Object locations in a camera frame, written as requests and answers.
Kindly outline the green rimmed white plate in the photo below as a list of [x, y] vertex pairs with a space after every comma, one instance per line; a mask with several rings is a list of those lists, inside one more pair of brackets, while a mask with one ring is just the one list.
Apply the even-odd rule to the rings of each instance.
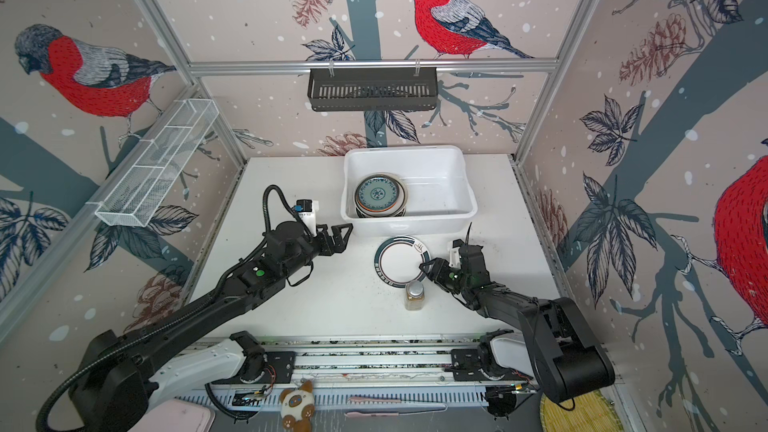
[[374, 255], [374, 270], [384, 284], [405, 288], [425, 278], [421, 265], [431, 259], [423, 242], [411, 236], [397, 236], [380, 244]]

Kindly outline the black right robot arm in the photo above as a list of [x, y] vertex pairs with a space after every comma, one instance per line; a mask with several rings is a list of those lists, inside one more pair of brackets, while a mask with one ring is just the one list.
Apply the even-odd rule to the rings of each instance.
[[455, 366], [456, 377], [467, 379], [476, 370], [491, 380], [505, 380], [510, 373], [531, 377], [556, 403], [614, 384], [612, 362], [572, 299], [514, 292], [491, 279], [480, 245], [458, 239], [454, 250], [457, 268], [435, 258], [420, 270], [465, 308], [512, 328], [482, 336], [477, 361], [467, 368]]

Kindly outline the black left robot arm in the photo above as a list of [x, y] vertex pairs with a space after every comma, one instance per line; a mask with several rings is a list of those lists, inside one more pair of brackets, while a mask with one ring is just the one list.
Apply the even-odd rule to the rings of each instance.
[[316, 257], [343, 253], [352, 230], [350, 224], [320, 224], [310, 234], [300, 221], [283, 222], [197, 300], [123, 336], [100, 334], [88, 345], [78, 370], [45, 400], [36, 430], [50, 430], [49, 415], [63, 395], [75, 406], [82, 430], [129, 430], [159, 397], [156, 375], [169, 361], [209, 332], [264, 304], [290, 285], [292, 274], [311, 268]]

